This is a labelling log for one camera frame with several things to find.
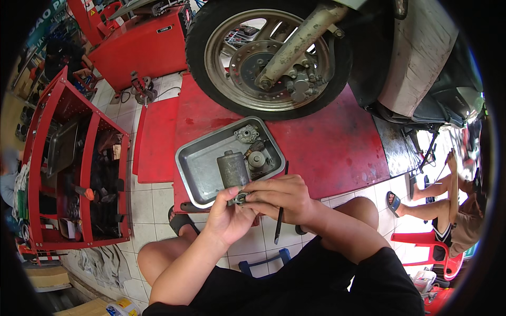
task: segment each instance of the red stain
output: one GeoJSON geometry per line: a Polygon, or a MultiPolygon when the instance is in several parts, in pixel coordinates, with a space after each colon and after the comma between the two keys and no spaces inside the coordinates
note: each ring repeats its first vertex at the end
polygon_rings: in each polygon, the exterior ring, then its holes
{"type": "Polygon", "coordinates": [[[223,127],[237,121],[236,118],[215,118],[211,120],[211,127],[223,127]]]}

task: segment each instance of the red tool cabinet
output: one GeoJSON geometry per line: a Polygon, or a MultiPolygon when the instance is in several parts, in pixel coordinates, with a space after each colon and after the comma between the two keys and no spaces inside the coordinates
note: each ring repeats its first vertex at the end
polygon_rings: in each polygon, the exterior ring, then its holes
{"type": "Polygon", "coordinates": [[[29,214],[29,232],[30,247],[35,250],[63,250],[80,249],[87,247],[98,247],[121,243],[130,239],[130,229],[128,226],[127,211],[127,158],[129,150],[130,135],[122,128],[116,125],[105,114],[100,112],[91,102],[89,102],[76,88],[67,80],[67,67],[65,67],[48,85],[40,97],[37,109],[28,130],[23,164],[28,162],[31,156],[29,178],[27,182],[28,189],[28,214],[29,214]],[[90,174],[92,164],[92,154],[94,150],[95,138],[97,132],[103,130],[117,130],[122,134],[121,154],[119,159],[118,178],[125,183],[123,192],[118,192],[118,214],[124,214],[125,218],[119,224],[121,238],[105,239],[97,238],[92,234],[92,224],[90,217],[90,201],[88,199],[79,199],[80,220],[82,221],[82,236],[80,242],[73,242],[64,238],[57,229],[44,229],[41,225],[42,218],[51,218],[58,220],[66,217],[65,207],[67,197],[64,194],[64,179],[61,173],[57,177],[56,191],[41,185],[40,166],[42,163],[43,150],[46,142],[46,136],[50,127],[51,119],[55,119],[60,124],[64,124],[76,115],[92,113],[86,141],[83,148],[82,161],[80,168],[77,167],[74,184],[83,188],[90,187],[90,174]],[[39,212],[39,191],[56,193],[57,214],[46,215],[39,212]]]}

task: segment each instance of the cardboard box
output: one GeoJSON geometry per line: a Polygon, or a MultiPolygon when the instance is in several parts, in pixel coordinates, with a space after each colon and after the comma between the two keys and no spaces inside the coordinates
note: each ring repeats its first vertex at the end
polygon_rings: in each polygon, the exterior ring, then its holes
{"type": "Polygon", "coordinates": [[[110,316],[109,313],[105,310],[107,307],[107,303],[100,299],[94,299],[93,301],[89,301],[88,303],[84,303],[82,305],[62,310],[54,313],[54,316],[110,316]]]}
{"type": "Polygon", "coordinates": [[[67,270],[61,266],[42,269],[25,269],[33,287],[42,288],[70,283],[67,270]]]}

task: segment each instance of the tire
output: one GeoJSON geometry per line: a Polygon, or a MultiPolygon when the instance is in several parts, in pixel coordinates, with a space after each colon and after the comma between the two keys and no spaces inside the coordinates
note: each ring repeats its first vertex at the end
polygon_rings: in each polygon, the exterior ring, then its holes
{"type": "MultiPolygon", "coordinates": [[[[195,15],[186,39],[186,59],[195,82],[211,99],[221,106],[244,116],[254,115],[266,120],[288,120],[307,116],[323,109],[343,91],[352,67],[352,50],[346,38],[336,39],[334,45],[335,75],[327,87],[314,101],[296,109],[269,112],[247,108],[223,95],[211,82],[204,63],[204,51],[208,39],[218,26],[228,18],[248,10],[275,9],[306,19],[316,7],[311,1],[255,0],[213,0],[207,2],[195,15]]],[[[324,34],[328,45],[329,32],[324,34]]]]}

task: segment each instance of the metal cylinder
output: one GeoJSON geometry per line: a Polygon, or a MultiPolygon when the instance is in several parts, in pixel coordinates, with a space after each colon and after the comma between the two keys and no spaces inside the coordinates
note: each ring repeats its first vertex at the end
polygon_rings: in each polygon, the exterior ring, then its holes
{"type": "Polygon", "coordinates": [[[265,156],[259,151],[254,151],[249,155],[248,163],[253,169],[261,168],[265,164],[265,156]]]}
{"type": "Polygon", "coordinates": [[[231,150],[227,150],[224,156],[216,159],[216,162],[225,188],[244,186],[249,182],[242,153],[233,153],[231,150]]]}

